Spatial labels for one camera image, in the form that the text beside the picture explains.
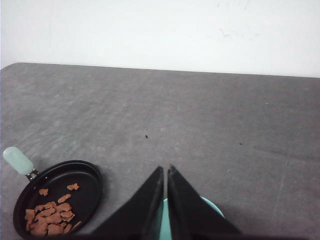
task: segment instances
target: frying pan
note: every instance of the frying pan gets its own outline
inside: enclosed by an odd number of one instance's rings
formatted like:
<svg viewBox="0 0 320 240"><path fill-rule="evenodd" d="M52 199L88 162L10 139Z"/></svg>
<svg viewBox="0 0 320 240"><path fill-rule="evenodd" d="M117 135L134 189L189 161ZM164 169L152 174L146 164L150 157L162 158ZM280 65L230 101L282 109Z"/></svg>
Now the frying pan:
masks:
<svg viewBox="0 0 320 240"><path fill-rule="evenodd" d="M65 194L71 194L66 202L72 207L75 217L69 222L74 226L69 233L83 227L98 207L102 195L102 177L99 169L90 162L68 160L53 165L42 172L35 170L33 163L16 147L8 147L3 158L20 174L29 179L28 185L21 192L13 211L13 225L17 233L24 239L32 236L26 231L26 209L34 209L55 201ZM70 191L67 185L78 183L78 190ZM48 195L39 194L40 189L49 189Z"/></svg>

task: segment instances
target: gray table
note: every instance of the gray table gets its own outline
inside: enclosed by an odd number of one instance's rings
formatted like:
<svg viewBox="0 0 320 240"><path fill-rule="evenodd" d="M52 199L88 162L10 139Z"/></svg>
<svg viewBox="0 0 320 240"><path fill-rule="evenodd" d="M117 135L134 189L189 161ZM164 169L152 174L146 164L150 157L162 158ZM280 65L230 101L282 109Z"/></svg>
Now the gray table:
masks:
<svg viewBox="0 0 320 240"><path fill-rule="evenodd" d="M17 63L1 71L1 148L38 170L102 171L90 233L174 164L244 233L320 238L320 79ZM1 162L2 239L27 184Z"/></svg>

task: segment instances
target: white wall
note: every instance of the white wall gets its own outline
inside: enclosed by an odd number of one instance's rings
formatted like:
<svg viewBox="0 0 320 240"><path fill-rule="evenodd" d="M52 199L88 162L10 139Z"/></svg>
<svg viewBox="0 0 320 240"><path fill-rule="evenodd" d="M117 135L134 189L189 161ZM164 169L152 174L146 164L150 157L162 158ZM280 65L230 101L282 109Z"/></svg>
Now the white wall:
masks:
<svg viewBox="0 0 320 240"><path fill-rule="evenodd" d="M2 0L17 62L320 77L320 1Z"/></svg>

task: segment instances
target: crumb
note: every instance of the crumb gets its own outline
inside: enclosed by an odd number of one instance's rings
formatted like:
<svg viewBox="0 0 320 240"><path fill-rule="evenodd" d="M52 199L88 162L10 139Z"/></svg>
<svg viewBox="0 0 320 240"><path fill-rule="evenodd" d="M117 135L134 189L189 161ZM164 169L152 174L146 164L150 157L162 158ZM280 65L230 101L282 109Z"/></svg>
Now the crumb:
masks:
<svg viewBox="0 0 320 240"><path fill-rule="evenodd" d="M56 211L56 209L54 209L53 207L48 208L46 210L43 210L41 212L39 212L36 216L35 216L35 221L37 221L40 217L48 217L51 214L53 214Z"/></svg>
<svg viewBox="0 0 320 240"><path fill-rule="evenodd" d="M60 213L60 216L63 218L70 218L74 213L72 211L63 211Z"/></svg>
<svg viewBox="0 0 320 240"><path fill-rule="evenodd" d="M60 235L64 232L64 228L60 225L50 224L48 226L48 236Z"/></svg>
<svg viewBox="0 0 320 240"><path fill-rule="evenodd" d="M74 229L74 228L78 227L78 225L79 225L80 223L82 223L82 222L81 222L81 221L78 221L78 222L73 226L73 228L72 228L72 229Z"/></svg>
<svg viewBox="0 0 320 240"><path fill-rule="evenodd" d="M63 221L70 222L75 217L75 214L73 213L70 217L61 217Z"/></svg>
<svg viewBox="0 0 320 240"><path fill-rule="evenodd" d="M63 221L62 223L60 223L60 226L64 228L65 226L67 226L67 223Z"/></svg>
<svg viewBox="0 0 320 240"><path fill-rule="evenodd" d="M72 228L72 224L69 223L69 224L65 227L65 229L63 230L63 234L66 234L67 232L69 232L69 231L71 230L71 228Z"/></svg>
<svg viewBox="0 0 320 240"><path fill-rule="evenodd" d="M31 234L33 236L43 237L47 233L48 224L44 217L40 217L36 223L34 223L31 229Z"/></svg>
<svg viewBox="0 0 320 240"><path fill-rule="evenodd" d="M62 204L62 203L64 203L67 199L69 199L69 198L71 198L71 194L68 193L68 194L60 197L60 198L58 199L58 203L59 203L59 204Z"/></svg>
<svg viewBox="0 0 320 240"><path fill-rule="evenodd" d="M47 196L48 195L48 191L49 191L48 188L42 188L42 189L39 190L39 194L43 195L43 196Z"/></svg>
<svg viewBox="0 0 320 240"><path fill-rule="evenodd" d="M30 224L32 224L35 219L35 211L33 209L26 209L24 219L27 220L25 230L29 231Z"/></svg>
<svg viewBox="0 0 320 240"><path fill-rule="evenodd" d="M70 191L72 191L72 190L78 190L80 188L80 186L78 185L78 183L74 183L74 184L66 186L66 188L69 189Z"/></svg>
<svg viewBox="0 0 320 240"><path fill-rule="evenodd" d="M34 208L34 212L37 213L38 211L41 211L45 208L45 205L38 205Z"/></svg>
<svg viewBox="0 0 320 240"><path fill-rule="evenodd" d="M44 207L45 209L54 208L54 207L56 207L56 206L57 206L57 204L56 204L55 201L50 201L50 202L47 202L45 205L43 205L43 207Z"/></svg>
<svg viewBox="0 0 320 240"><path fill-rule="evenodd" d="M67 202L64 202L64 203L55 207L55 210L57 211L57 213L61 213L63 211L69 211L71 209L72 209L72 207Z"/></svg>
<svg viewBox="0 0 320 240"><path fill-rule="evenodd" d="M60 213L56 212L55 214L52 214L51 216L48 216L45 218L45 221L47 224L58 224L62 221Z"/></svg>

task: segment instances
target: teal bowl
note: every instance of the teal bowl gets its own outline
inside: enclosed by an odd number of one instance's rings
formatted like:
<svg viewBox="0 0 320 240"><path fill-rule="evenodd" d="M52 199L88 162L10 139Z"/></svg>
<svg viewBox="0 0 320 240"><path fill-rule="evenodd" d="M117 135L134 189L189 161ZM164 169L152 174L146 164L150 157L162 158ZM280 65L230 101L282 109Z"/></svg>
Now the teal bowl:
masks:
<svg viewBox="0 0 320 240"><path fill-rule="evenodd" d="M222 217L225 217L220 209L210 200L205 197L201 197L210 207L217 211ZM171 240L171 230L169 222L169 212L168 212L168 199L163 200L163 212L162 212L162 222L160 229L159 240Z"/></svg>

